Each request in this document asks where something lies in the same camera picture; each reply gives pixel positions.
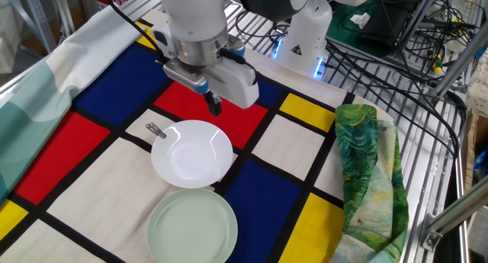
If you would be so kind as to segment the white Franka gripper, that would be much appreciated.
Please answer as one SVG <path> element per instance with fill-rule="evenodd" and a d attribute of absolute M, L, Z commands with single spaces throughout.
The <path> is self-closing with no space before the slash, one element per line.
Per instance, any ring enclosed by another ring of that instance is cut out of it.
<path fill-rule="evenodd" d="M 150 31 L 156 45 L 169 58 L 162 66 L 166 75 L 204 95 L 209 112 L 215 117 L 221 113 L 221 98 L 243 109 L 258 99 L 255 70 L 241 56 L 229 51 L 227 29 L 199 41 L 171 35 L 167 20 L 154 25 Z"/>

